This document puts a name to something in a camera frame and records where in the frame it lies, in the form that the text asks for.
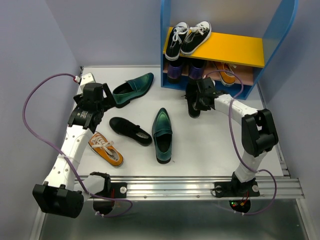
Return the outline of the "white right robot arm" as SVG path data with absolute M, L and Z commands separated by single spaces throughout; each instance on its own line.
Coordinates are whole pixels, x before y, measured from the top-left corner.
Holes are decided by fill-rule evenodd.
M 196 81 L 195 106 L 201 111 L 215 110 L 228 116 L 241 126 L 243 154 L 238 154 L 240 163 L 230 181 L 214 183 L 217 198 L 237 198 L 249 195 L 260 196 L 256 175 L 263 158 L 278 144 L 279 138 L 270 110 L 258 110 L 234 99 L 223 90 L 216 90 L 211 78 Z

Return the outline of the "black slip-on sneaker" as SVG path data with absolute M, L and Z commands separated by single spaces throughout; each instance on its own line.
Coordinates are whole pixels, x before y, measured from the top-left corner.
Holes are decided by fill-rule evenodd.
M 152 143 L 152 137 L 144 131 L 139 125 L 122 117 L 112 117 L 109 120 L 111 129 L 118 135 L 128 137 L 142 146 L 149 146 Z

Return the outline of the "orange sneaker white laces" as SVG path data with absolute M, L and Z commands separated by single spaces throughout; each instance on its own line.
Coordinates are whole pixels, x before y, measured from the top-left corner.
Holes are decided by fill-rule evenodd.
M 237 67 L 236 65 L 218 61 L 214 61 L 213 65 L 217 70 L 222 70 L 219 75 L 224 86 L 230 87 L 235 83 L 236 77 L 233 75 L 233 69 Z

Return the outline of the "black lace-up sneaker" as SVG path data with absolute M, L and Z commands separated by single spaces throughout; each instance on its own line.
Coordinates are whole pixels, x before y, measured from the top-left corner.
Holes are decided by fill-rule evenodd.
M 197 89 L 195 84 L 188 83 L 185 88 L 185 95 L 183 96 L 187 100 L 188 114 L 191 118 L 198 118 L 201 111 L 196 108 Z

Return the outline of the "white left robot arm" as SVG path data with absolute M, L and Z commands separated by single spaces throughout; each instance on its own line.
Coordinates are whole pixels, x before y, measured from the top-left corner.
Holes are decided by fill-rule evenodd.
M 84 150 L 101 123 L 104 113 L 115 106 L 106 83 L 91 82 L 74 97 L 62 148 L 49 175 L 33 187 L 32 195 L 44 213 L 76 218 L 90 197 L 111 193 L 111 179 L 106 173 L 92 172 L 81 180 L 77 173 Z

